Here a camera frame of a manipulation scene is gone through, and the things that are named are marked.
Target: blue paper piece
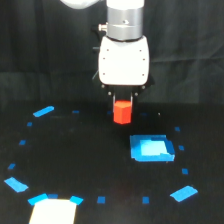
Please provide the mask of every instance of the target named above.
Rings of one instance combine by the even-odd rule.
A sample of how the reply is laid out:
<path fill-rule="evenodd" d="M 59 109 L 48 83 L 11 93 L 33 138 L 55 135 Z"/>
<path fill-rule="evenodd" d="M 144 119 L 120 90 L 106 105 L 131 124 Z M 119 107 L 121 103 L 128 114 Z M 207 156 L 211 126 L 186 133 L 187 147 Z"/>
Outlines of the blue paper piece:
<path fill-rule="evenodd" d="M 49 112 L 51 112 L 51 111 L 53 111 L 53 110 L 54 110 L 54 107 L 49 106 L 49 107 L 46 107 L 46 108 L 44 108 L 44 109 L 42 109 L 42 110 L 39 110 L 39 111 L 33 113 L 33 115 L 34 115 L 35 117 L 41 117 L 41 116 L 43 116 L 44 114 L 47 114 L 47 113 L 49 113 Z"/>
<path fill-rule="evenodd" d="M 143 116 L 143 117 L 147 117 L 148 116 L 147 113 L 141 113 L 140 115 Z"/>
<path fill-rule="evenodd" d="M 26 144 L 26 140 L 21 140 L 20 142 L 19 142 L 19 145 L 25 145 Z"/>
<path fill-rule="evenodd" d="M 167 149 L 167 153 L 160 155 L 142 155 L 141 141 L 151 140 L 151 141 L 164 141 Z M 134 135 L 130 136 L 131 143 L 131 158 L 139 162 L 167 162 L 174 161 L 175 151 L 171 141 L 166 139 L 166 135 Z"/>
<path fill-rule="evenodd" d="M 176 201 L 181 202 L 186 198 L 191 197 L 192 195 L 198 193 L 196 189 L 190 186 L 186 186 L 175 193 L 171 194 L 170 196 L 173 197 Z"/>
<path fill-rule="evenodd" d="M 31 205 L 35 205 L 37 202 L 43 201 L 45 199 L 48 199 L 47 195 L 46 194 L 41 194 L 41 195 L 38 195 L 38 196 L 36 196 L 34 198 L 29 199 L 28 202 Z"/>
<path fill-rule="evenodd" d="M 184 146 L 179 145 L 179 149 L 180 149 L 181 151 L 184 151 Z"/>
<path fill-rule="evenodd" d="M 32 127 L 33 123 L 32 122 L 28 122 L 27 123 L 27 127 Z"/>
<path fill-rule="evenodd" d="M 143 197 L 142 204 L 149 204 L 149 197 Z"/>
<path fill-rule="evenodd" d="M 15 167 L 15 165 L 16 165 L 15 163 L 11 163 L 11 164 L 9 165 L 8 169 L 9 169 L 9 170 L 12 170 L 12 169 Z"/>
<path fill-rule="evenodd" d="M 180 127 L 175 127 L 175 131 L 180 132 Z"/>
<path fill-rule="evenodd" d="M 14 177 L 11 177 L 11 178 L 5 180 L 4 182 L 6 184 L 8 184 L 17 193 L 23 192 L 23 191 L 25 191 L 28 188 L 27 185 L 20 183 Z"/>
<path fill-rule="evenodd" d="M 75 196 L 72 196 L 70 198 L 70 201 L 77 204 L 77 205 L 80 205 L 82 202 L 83 202 L 83 199 L 82 198 L 78 198 L 78 197 L 75 197 Z"/>
<path fill-rule="evenodd" d="M 57 199 L 58 198 L 58 195 L 57 194 L 49 194 L 48 195 L 48 198 L 49 199 Z"/>
<path fill-rule="evenodd" d="M 106 201 L 105 197 L 102 196 L 99 196 L 97 199 L 98 204 L 105 204 L 105 201 Z"/>
<path fill-rule="evenodd" d="M 73 114 L 79 114 L 79 111 L 78 110 L 73 110 L 72 113 Z"/>
<path fill-rule="evenodd" d="M 188 169 L 182 169 L 182 174 L 184 174 L 184 175 L 188 175 Z"/>

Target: white square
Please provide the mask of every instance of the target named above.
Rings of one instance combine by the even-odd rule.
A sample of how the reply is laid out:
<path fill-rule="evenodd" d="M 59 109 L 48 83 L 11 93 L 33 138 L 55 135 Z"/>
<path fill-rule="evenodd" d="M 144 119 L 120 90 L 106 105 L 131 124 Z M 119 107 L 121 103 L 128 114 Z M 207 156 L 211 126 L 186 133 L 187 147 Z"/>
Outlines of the white square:
<path fill-rule="evenodd" d="M 46 199 L 37 202 L 29 224 L 73 224 L 76 206 L 69 200 Z"/>
<path fill-rule="evenodd" d="M 142 156 L 160 156 L 160 154 L 169 154 L 167 153 L 164 141 L 141 140 L 140 144 Z"/>

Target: black background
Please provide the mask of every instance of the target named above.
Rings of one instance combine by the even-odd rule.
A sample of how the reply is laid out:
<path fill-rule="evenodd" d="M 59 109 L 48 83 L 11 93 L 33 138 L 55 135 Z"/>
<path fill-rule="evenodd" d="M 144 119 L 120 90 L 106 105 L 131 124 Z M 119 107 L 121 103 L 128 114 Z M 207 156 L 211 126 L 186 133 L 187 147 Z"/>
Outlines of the black background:
<path fill-rule="evenodd" d="M 224 102 L 224 1 L 146 0 L 144 35 L 156 85 L 141 102 Z M 0 0 L 0 99 L 105 101 L 91 78 L 105 1 L 73 10 L 59 0 Z"/>

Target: white tile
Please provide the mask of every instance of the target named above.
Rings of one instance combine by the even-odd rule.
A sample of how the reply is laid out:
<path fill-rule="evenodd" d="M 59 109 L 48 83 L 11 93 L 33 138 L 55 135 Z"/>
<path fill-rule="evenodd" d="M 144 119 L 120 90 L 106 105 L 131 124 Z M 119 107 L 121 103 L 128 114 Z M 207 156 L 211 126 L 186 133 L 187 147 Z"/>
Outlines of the white tile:
<path fill-rule="evenodd" d="M 29 224 L 73 224 L 76 204 L 69 200 L 46 199 L 35 204 Z"/>

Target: red block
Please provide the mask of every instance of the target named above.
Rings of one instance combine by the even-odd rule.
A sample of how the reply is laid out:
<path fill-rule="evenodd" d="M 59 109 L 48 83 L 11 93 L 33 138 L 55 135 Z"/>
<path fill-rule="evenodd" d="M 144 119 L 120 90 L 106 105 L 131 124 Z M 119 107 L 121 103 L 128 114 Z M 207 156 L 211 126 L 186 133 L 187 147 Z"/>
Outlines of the red block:
<path fill-rule="evenodd" d="M 117 101 L 114 104 L 114 122 L 118 124 L 131 123 L 131 101 Z"/>

